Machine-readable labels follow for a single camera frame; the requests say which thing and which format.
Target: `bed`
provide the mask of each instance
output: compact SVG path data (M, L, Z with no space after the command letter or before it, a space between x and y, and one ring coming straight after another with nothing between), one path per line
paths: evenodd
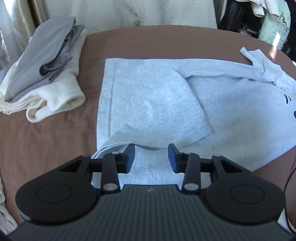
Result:
M106 58L212 58L250 64L239 53L241 47L261 49L296 78L295 66L282 52L233 32L190 26L141 26L89 35L81 52L78 76L86 96L82 106L39 123L29 123L23 111L0 114L0 173L10 214L19 224L23 222L15 204L21 185L79 155L96 151L98 100ZM295 164L296 147L255 173L283 189ZM294 225L295 184L293 177L287 188L287 210Z

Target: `mint green garment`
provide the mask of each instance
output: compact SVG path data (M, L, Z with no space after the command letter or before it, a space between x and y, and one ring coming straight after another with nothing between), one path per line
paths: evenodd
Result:
M258 39L272 44L281 50L290 31L291 14L284 0L277 1L281 15L279 18L273 18L269 12L265 15Z

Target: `logo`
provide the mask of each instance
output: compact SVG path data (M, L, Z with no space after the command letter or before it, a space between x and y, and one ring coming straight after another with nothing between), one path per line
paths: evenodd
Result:
M284 23L287 26L286 20L285 20L285 16L284 13L281 13L281 16L279 17L279 21L281 20L281 18L283 18L282 23Z
M154 188L149 188L149 189L147 189L147 191L148 192L153 192L153 191L155 191L155 189Z

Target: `folded white towel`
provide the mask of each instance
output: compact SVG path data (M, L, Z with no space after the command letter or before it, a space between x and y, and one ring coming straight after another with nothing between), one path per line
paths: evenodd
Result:
M7 235L14 231L18 227L18 225L14 218L7 211L4 202L5 196L3 191L2 180L0 177L0 230Z
M261 0L262 7L265 8L273 18L279 18L281 16L278 1L281 0Z
M0 111L9 115L26 109L27 119L36 123L51 115L81 106L85 96L76 78L79 74L79 58L86 36L87 31L83 30L70 51L73 58L65 64L62 72L52 83L30 91L15 103L8 103L4 101L4 96L19 59L9 69L0 86Z

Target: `fabric fold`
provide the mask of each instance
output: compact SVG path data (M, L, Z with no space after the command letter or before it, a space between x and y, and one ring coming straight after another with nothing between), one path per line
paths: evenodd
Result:
M256 17L262 18L265 16L265 12L261 4L251 2L251 7Z
M155 72L162 81L160 86L148 96L130 120L110 136L99 150L101 155L104 150L129 143L153 151L167 149L170 143L181 147L212 134L187 81L171 68L156 67Z

